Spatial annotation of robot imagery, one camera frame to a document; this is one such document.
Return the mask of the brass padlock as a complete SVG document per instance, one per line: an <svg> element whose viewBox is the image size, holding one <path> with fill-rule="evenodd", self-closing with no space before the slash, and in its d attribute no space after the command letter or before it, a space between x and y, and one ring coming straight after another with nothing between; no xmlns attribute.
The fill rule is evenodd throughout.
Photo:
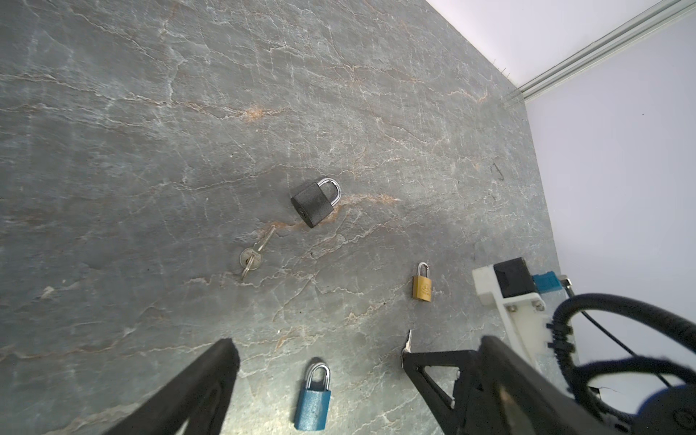
<svg viewBox="0 0 696 435"><path fill-rule="evenodd" d="M417 266L416 275L413 277L411 296L423 302L431 302L431 293L431 269L427 263L420 262Z"/></svg>

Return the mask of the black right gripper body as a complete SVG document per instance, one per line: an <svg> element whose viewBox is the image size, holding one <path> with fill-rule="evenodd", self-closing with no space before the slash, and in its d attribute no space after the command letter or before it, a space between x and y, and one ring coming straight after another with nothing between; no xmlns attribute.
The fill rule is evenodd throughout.
<svg viewBox="0 0 696 435"><path fill-rule="evenodd" d="M608 415L605 422L618 434L694 434L695 385L657 391L641 403L631 422Z"/></svg>

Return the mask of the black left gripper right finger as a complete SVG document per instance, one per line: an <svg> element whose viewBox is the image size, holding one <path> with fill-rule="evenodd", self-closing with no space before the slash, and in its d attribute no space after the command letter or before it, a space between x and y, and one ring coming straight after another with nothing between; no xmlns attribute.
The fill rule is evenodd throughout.
<svg viewBox="0 0 696 435"><path fill-rule="evenodd" d="M482 415L490 434L613 434L500 339L481 339Z"/></svg>

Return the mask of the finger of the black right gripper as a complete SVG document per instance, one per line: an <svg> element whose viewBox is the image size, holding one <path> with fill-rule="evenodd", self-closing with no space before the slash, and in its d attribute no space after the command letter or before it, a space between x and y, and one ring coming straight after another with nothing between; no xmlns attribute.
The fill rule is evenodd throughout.
<svg viewBox="0 0 696 435"><path fill-rule="evenodd" d="M481 398L477 351L433 353L402 352L402 368L431 410L444 434L467 434L475 402ZM428 373L429 367L455 368L459 377L452 394L447 393Z"/></svg>

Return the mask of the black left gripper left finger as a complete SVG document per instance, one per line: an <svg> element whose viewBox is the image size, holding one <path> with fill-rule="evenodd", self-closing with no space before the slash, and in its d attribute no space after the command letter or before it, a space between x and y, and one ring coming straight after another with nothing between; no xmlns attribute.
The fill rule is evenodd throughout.
<svg viewBox="0 0 696 435"><path fill-rule="evenodd" d="M239 351L220 339L125 417L109 434L219 434L226 419L237 374Z"/></svg>

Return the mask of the small silver key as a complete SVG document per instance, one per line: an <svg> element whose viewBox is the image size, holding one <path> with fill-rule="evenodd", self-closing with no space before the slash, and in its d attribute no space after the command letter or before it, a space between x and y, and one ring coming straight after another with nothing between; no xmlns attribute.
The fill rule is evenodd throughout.
<svg viewBox="0 0 696 435"><path fill-rule="evenodd" d="M413 330L409 330L401 353L411 353L411 341L413 340Z"/></svg>

